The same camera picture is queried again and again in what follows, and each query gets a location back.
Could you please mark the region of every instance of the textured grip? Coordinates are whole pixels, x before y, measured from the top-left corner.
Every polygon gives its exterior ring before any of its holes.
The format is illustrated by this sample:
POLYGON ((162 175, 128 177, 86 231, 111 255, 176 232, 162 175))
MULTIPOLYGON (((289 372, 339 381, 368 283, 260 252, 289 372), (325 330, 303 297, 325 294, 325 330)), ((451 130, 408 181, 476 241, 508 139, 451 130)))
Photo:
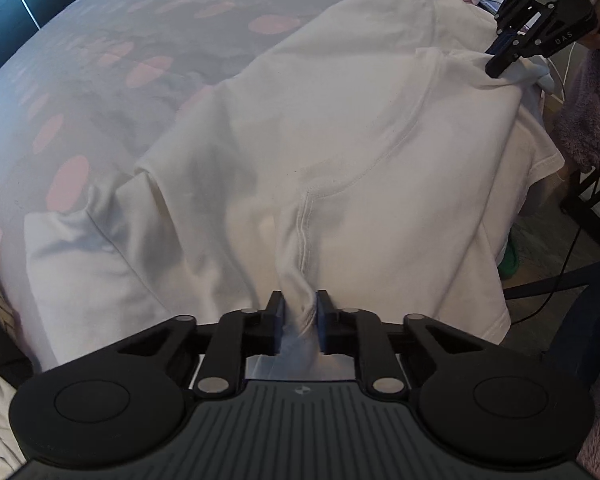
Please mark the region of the textured grip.
POLYGON ((430 441, 396 402, 357 383, 250 381, 239 396, 200 404, 183 430, 149 456, 102 470, 30 462, 15 480, 586 480, 575 463, 493 471, 430 441))

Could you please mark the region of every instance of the finger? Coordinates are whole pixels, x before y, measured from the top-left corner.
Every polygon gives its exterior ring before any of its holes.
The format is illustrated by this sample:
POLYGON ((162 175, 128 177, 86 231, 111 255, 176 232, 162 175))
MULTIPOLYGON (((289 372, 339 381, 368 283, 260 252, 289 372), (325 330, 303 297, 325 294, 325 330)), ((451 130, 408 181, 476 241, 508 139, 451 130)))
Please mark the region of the finger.
POLYGON ((587 34, 578 43, 591 50, 600 50, 600 34, 587 34))

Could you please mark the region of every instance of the green object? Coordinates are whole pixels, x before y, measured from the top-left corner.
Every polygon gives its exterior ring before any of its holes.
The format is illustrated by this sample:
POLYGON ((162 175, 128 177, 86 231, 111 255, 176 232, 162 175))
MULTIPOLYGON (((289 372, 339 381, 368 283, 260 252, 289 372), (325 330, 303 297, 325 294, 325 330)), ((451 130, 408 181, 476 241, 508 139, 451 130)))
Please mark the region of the green object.
POLYGON ((520 268, 520 259, 518 258, 518 251, 516 250, 515 245, 513 244, 513 238, 511 238, 511 233, 509 233, 509 238, 507 239, 507 248, 504 251, 504 257, 498 266, 498 274, 500 275, 501 280, 508 280, 511 278, 518 269, 520 268))

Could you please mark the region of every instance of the round black disc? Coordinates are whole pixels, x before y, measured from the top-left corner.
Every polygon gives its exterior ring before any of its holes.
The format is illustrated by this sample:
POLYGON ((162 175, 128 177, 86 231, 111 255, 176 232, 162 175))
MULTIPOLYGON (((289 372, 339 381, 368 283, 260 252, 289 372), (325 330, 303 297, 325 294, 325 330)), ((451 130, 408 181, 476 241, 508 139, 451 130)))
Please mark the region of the round black disc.
POLYGON ((88 356, 24 383, 10 422, 29 459, 95 467, 137 458, 167 440, 184 414, 179 387, 144 358, 88 356))
POLYGON ((490 351, 449 356, 418 400, 422 420, 442 443, 502 466, 574 458, 593 420, 593 404, 576 380, 490 351))

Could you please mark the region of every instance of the gray bedsheet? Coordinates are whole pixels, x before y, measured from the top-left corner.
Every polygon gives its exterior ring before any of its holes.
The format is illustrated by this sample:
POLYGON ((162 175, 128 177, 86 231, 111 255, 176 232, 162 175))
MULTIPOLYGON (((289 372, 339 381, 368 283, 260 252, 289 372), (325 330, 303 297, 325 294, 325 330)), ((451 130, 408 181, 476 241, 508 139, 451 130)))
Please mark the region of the gray bedsheet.
POLYGON ((202 93, 338 1, 78 0, 0 70, 0 278, 43 369, 24 216, 84 206, 94 179, 130 171, 202 93))

